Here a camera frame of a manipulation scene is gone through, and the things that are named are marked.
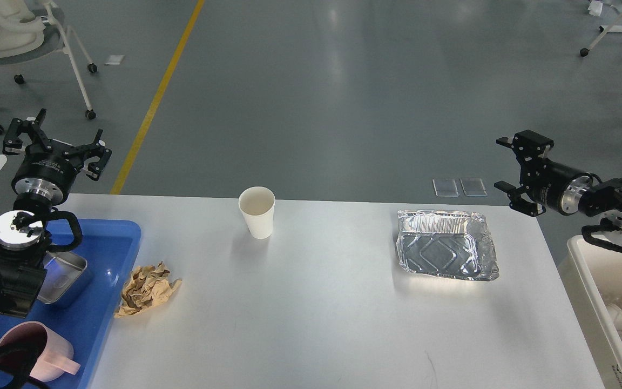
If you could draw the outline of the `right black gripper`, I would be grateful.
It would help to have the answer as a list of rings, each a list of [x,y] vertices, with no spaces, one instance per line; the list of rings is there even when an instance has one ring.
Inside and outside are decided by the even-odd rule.
[[[525,130],[513,136],[496,139],[496,144],[507,147],[515,153],[521,172],[529,174],[529,197],[523,198],[525,187],[515,187],[504,180],[494,183],[494,187],[506,194],[509,207],[521,214],[537,217],[546,209],[562,215],[575,214],[580,209],[580,200],[592,185],[594,177],[567,165],[548,160],[546,155],[555,141],[535,131]]]

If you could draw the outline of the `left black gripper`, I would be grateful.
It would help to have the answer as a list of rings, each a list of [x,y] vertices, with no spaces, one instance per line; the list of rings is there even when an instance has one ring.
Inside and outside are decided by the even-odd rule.
[[[100,179],[112,150],[102,140],[102,129],[97,130],[89,144],[54,146],[41,128],[46,113],[47,109],[42,108],[32,119],[12,119],[2,141],[2,154],[24,155],[12,180],[18,200],[31,193],[58,206],[67,200],[78,174],[84,173],[91,180]],[[30,140],[26,148],[21,135],[27,135]]]

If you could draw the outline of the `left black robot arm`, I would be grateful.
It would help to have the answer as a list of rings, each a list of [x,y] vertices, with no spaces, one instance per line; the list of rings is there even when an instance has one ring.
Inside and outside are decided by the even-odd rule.
[[[2,141],[3,155],[22,153],[24,160],[11,183],[17,195],[12,210],[0,215],[0,315],[27,316],[47,275],[44,257],[82,243],[77,216],[58,207],[77,175],[98,180],[112,155],[102,130],[84,145],[50,138],[41,128],[45,114],[41,109],[33,118],[13,119]],[[6,387],[46,388],[32,374],[43,354],[43,347],[29,340],[0,346],[0,371],[11,377]]]

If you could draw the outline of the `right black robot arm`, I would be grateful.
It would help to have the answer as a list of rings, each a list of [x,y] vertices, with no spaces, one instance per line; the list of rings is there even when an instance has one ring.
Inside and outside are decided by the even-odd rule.
[[[537,217],[550,209],[562,215],[600,217],[596,225],[583,226],[588,244],[622,253],[622,179],[601,180],[597,175],[553,162],[548,157],[553,140],[526,130],[501,137],[498,145],[511,149],[520,165],[520,184],[500,180],[509,206]]]

